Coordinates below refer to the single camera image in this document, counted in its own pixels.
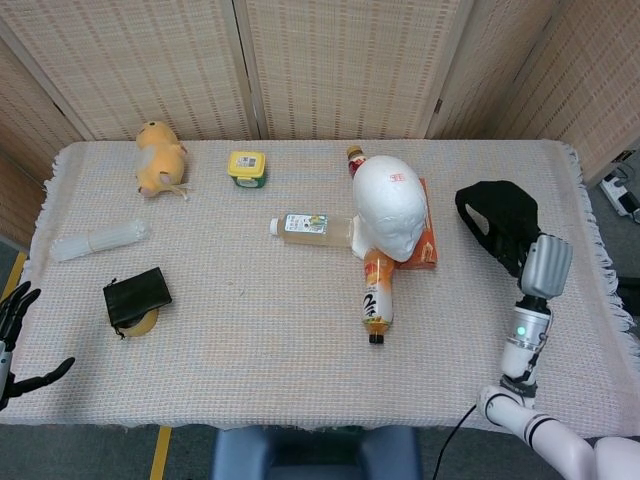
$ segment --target bottle cap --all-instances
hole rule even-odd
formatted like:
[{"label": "bottle cap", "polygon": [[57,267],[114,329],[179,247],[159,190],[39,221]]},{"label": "bottle cap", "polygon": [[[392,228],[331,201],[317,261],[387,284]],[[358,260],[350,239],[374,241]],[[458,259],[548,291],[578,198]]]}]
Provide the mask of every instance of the bottle cap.
[{"label": "bottle cap", "polygon": [[271,235],[278,235],[278,219],[272,218],[271,223],[269,224],[269,233]]},{"label": "bottle cap", "polygon": [[369,343],[373,345],[382,345],[384,343],[384,335],[372,333],[371,335],[369,335]]},{"label": "bottle cap", "polygon": [[362,147],[359,145],[352,145],[347,148],[347,158],[351,158],[354,155],[362,155]]}]

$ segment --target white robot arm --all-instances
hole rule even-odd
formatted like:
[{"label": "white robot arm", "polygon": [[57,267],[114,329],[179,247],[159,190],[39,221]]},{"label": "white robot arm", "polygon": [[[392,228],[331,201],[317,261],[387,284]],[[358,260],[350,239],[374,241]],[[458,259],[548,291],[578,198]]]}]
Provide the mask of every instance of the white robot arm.
[{"label": "white robot arm", "polygon": [[547,300],[560,295],[571,264],[571,246],[541,234],[532,243],[519,279],[524,298],[516,303],[502,356],[500,387],[480,391],[477,408],[529,445],[567,480],[631,480],[640,475],[640,444],[604,438],[595,449],[558,420],[533,409],[536,363],[552,324]]}]

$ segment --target black cable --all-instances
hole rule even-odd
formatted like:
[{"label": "black cable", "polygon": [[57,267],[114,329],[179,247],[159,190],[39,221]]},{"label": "black cable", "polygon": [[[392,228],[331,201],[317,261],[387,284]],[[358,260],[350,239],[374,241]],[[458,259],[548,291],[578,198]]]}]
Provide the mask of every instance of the black cable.
[{"label": "black cable", "polygon": [[444,445],[442,446],[442,450],[440,450],[440,455],[438,455],[438,461],[436,462],[436,469],[433,472],[433,477],[432,480],[436,480],[436,477],[438,476],[438,470],[440,470],[440,462],[442,462],[442,456],[444,455],[444,449],[447,448],[447,445],[449,445],[449,442],[451,441],[451,439],[453,438],[453,436],[456,434],[456,432],[458,431],[458,429],[462,426],[462,424],[464,423],[464,421],[469,417],[469,415],[471,415],[473,413],[473,411],[476,409],[476,406],[474,405],[473,407],[471,407],[469,409],[469,411],[467,413],[464,414],[464,417],[462,417],[462,420],[460,420],[458,422],[458,425],[456,425],[453,430],[451,431],[451,433],[449,434],[449,437],[447,438],[447,440],[444,442]]}]

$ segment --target roll of tape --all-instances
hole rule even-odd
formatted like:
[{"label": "roll of tape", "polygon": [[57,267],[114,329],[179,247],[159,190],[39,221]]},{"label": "roll of tape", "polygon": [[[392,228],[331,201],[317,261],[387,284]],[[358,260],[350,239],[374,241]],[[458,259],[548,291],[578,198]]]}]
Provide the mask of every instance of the roll of tape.
[{"label": "roll of tape", "polygon": [[147,333],[149,333],[149,331],[156,326],[157,320],[158,309],[154,308],[153,310],[149,310],[147,313],[145,313],[142,319],[133,327],[119,328],[118,332],[120,332],[125,337],[141,337],[142,335],[146,335]]}]

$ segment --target orange bottle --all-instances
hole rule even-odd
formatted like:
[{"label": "orange bottle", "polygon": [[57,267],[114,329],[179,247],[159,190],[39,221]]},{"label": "orange bottle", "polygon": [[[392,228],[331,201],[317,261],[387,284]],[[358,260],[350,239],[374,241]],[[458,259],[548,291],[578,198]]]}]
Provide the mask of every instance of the orange bottle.
[{"label": "orange bottle", "polygon": [[395,261],[380,250],[369,250],[364,257],[365,291],[362,301],[363,323],[369,343],[384,343],[384,334],[393,322],[391,277]]}]

